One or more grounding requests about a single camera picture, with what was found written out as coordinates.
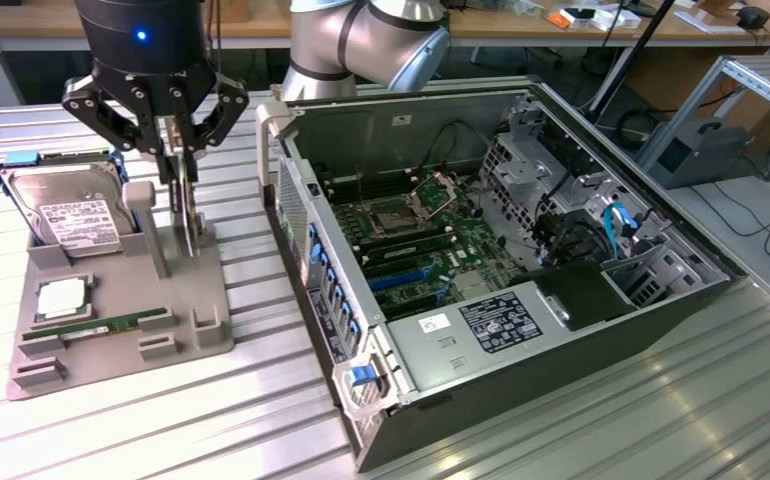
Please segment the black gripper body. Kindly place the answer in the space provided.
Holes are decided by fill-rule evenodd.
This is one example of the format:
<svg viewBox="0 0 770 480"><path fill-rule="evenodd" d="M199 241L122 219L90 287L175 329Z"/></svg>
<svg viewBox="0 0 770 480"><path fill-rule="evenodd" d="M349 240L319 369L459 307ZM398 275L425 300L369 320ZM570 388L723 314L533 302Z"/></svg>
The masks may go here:
<svg viewBox="0 0 770 480"><path fill-rule="evenodd" d="M79 1L99 88L130 110L195 112L216 83L199 1ZM179 99L171 90L180 89Z"/></svg>

